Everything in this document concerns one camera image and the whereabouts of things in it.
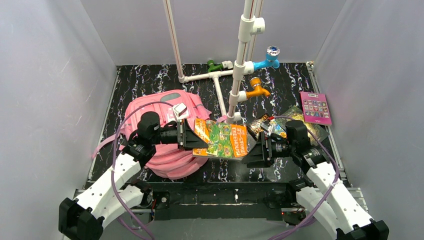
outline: green faucet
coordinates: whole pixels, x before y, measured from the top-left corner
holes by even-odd
[[[214,60],[211,59],[211,60],[207,61],[207,72],[208,73],[215,72],[215,71],[221,70],[223,68],[224,68],[224,66],[223,66],[222,63],[215,65]]]

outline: faucet handle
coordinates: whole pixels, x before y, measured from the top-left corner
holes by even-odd
[[[214,62],[214,60],[213,60],[213,59],[208,59],[206,64],[207,64],[209,67],[212,67],[212,66],[214,66],[214,65],[215,65],[215,62]]]
[[[278,47],[269,46],[266,49],[266,60],[275,61],[277,60],[279,54],[280,54],[280,49]]]

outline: blue faucet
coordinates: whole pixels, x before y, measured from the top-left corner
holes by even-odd
[[[266,50],[266,59],[260,62],[253,63],[253,70],[273,67],[275,69],[280,67],[280,62],[278,61],[278,55],[280,54],[280,49],[276,46],[269,46]]]

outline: orange faucet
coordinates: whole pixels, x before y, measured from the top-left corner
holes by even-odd
[[[265,88],[262,88],[262,82],[259,77],[252,78],[250,80],[250,85],[252,86],[253,91],[246,92],[247,99],[251,97],[257,97],[260,95],[265,95],[265,97],[269,97],[271,95],[271,93],[268,90],[266,90]]]

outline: white pvc pipe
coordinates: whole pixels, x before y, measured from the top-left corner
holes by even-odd
[[[232,88],[229,95],[229,107],[227,113],[227,122],[232,123],[234,121],[236,105],[238,103],[238,94],[240,90],[240,83],[243,78],[245,70],[245,56],[247,50],[247,44],[250,41],[250,33],[252,31],[252,25],[248,24],[254,19],[256,0],[245,0],[243,16],[240,21],[240,27],[238,28],[238,48],[237,58],[234,63],[234,70],[232,72]]]
[[[260,18],[262,16],[262,6],[264,5],[264,0],[257,0],[256,9],[254,11],[254,16],[256,18]],[[253,58],[253,50],[255,49],[256,42],[256,34],[252,36],[249,44],[249,48],[247,50],[247,61],[252,61]]]
[[[176,70],[178,71],[178,78],[181,82],[184,78],[184,72],[180,58],[180,50],[178,49],[177,34],[175,32],[174,18],[172,15],[170,0],[163,0],[163,7],[165,8],[166,21],[168,22],[169,34],[171,36],[173,54],[175,56],[176,62]]]
[[[221,116],[227,115],[227,111],[225,109],[225,103],[223,99],[223,93],[221,92],[220,81],[218,76],[213,76],[213,83],[215,84],[216,95],[218,96],[219,108],[221,110]]]
[[[186,76],[184,77],[184,82],[191,82],[196,81],[200,79],[212,79],[214,76],[222,77],[222,76],[228,76],[233,74],[233,70],[226,70],[226,71],[213,71],[205,74],[199,74],[199,75],[193,75],[193,76]]]
[[[255,13],[255,0],[245,0],[244,1],[244,10],[243,10],[243,16],[245,19],[250,19],[253,14]]]

